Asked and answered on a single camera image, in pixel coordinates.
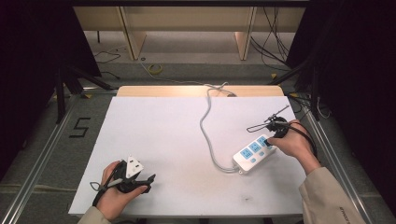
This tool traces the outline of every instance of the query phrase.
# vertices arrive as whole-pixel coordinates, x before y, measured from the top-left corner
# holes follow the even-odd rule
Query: sleeve
[[[79,220],[78,224],[110,224],[110,222],[96,207],[91,206]]]
[[[314,170],[300,186],[305,224],[365,223],[327,168]]]

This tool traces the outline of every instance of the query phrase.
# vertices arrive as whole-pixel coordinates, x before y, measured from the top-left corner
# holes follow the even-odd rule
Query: white tabletop
[[[232,167],[233,154],[266,129],[248,133],[289,105],[284,96],[212,98],[204,127],[216,159]],[[205,97],[114,97],[69,214],[82,216],[92,205],[103,169],[133,156],[145,166],[137,180],[156,174],[150,193],[124,209],[131,217],[265,217],[302,213],[298,187],[304,170],[280,150],[247,175],[224,174],[212,163],[199,121]],[[279,114],[294,119],[289,107]]]

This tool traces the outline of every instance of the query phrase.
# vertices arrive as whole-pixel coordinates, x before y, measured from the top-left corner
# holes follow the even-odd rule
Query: floor
[[[148,82],[173,84],[152,79],[142,70],[141,63],[163,65],[163,75],[169,78],[211,81],[213,84],[229,81],[235,84],[265,85],[265,81],[270,81],[272,75],[281,76],[285,73],[279,68],[286,69],[278,61],[262,58],[262,55],[251,46],[247,60],[241,61],[233,33],[148,33],[142,52],[136,61],[131,61],[129,58],[122,33],[100,32],[100,43],[97,42],[96,32],[86,32],[86,36],[103,72],[102,80],[113,86],[139,85]],[[266,33],[253,34],[261,44],[267,36]],[[293,34],[281,34],[281,39],[289,48]],[[268,40],[266,48],[277,57],[281,57],[274,38]],[[56,98],[49,100],[48,107],[26,141],[25,150],[21,151],[0,184],[0,217],[3,218],[8,208],[16,204],[21,211],[17,214],[17,223],[78,222],[77,217],[67,214],[68,208],[73,202],[79,176],[82,176],[91,155],[106,109],[111,98],[116,94],[115,91],[101,91],[85,80],[81,80],[81,83],[86,88],[86,94],[83,97],[66,94],[68,111],[72,113],[66,116],[61,124],[55,124]],[[292,91],[292,84],[293,79],[282,83],[281,87],[284,91]],[[351,198],[357,203],[367,222],[396,223],[395,217],[378,194],[374,184],[350,153],[336,120],[325,117],[326,115],[323,114],[317,124],[312,121],[309,113],[306,114],[305,111],[296,113],[296,118],[309,125],[313,133],[330,136],[329,142],[317,139],[322,164],[327,166],[337,178],[346,182],[346,190],[351,192]],[[80,125],[89,127],[89,131],[83,138],[71,138],[71,135],[81,134],[81,131],[74,129],[78,120]],[[36,171],[34,180],[30,179],[33,171]],[[26,183],[31,183],[34,187],[29,189],[30,196],[16,201],[21,193],[26,192],[22,190],[24,186],[26,187]],[[273,222],[278,224],[292,224],[299,220],[301,217],[273,218]],[[172,223],[172,221],[174,220],[152,219],[150,223]],[[179,219],[178,222],[194,223],[196,219]],[[262,220],[260,218],[213,219],[210,223],[262,223]]]

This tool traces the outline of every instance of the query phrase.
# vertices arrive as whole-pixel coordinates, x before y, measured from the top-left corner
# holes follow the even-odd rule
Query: person's right hand
[[[307,134],[306,129],[299,124],[299,120],[295,119],[290,123],[291,127]],[[309,142],[293,129],[289,129],[283,138],[268,138],[268,143],[279,147],[286,155],[296,158],[307,175],[320,167],[320,163],[311,151]]]

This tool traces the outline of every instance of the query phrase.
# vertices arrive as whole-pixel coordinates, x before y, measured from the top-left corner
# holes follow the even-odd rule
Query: power strip
[[[257,139],[243,147],[235,155],[233,155],[233,163],[239,167],[240,174],[246,174],[260,161],[273,154],[277,147],[269,146],[266,143],[268,136],[263,134]]]

